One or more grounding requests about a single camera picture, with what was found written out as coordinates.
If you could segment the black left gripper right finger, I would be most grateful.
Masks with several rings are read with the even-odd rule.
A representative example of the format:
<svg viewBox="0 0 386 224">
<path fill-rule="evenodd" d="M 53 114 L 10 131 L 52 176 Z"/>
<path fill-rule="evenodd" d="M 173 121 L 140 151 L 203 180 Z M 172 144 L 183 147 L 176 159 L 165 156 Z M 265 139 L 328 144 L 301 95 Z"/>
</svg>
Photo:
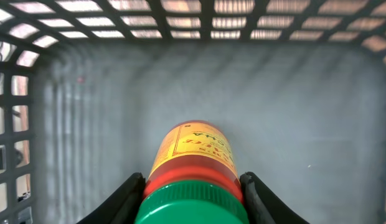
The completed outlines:
<svg viewBox="0 0 386 224">
<path fill-rule="evenodd" d="M 240 176 L 251 224 L 309 224 L 276 196 L 253 172 Z"/>
</svg>

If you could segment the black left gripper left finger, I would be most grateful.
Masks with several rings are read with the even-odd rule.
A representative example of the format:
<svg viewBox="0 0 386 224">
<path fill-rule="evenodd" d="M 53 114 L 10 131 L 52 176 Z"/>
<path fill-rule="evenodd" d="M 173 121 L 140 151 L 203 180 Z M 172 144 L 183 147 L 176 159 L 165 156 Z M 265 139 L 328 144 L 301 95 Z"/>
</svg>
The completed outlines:
<svg viewBox="0 0 386 224">
<path fill-rule="evenodd" d="M 143 201 L 146 179 L 133 173 L 99 207 L 77 224 L 133 224 Z"/>
</svg>

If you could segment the red sauce bottle green cap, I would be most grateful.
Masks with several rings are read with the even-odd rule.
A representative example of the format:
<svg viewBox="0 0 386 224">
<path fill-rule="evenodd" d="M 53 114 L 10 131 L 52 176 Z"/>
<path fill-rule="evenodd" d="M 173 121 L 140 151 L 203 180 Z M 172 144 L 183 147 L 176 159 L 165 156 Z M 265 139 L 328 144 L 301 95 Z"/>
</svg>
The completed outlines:
<svg viewBox="0 0 386 224">
<path fill-rule="evenodd" d="M 213 124 L 190 120 L 162 140 L 136 224 L 248 224 L 232 148 Z"/>
</svg>

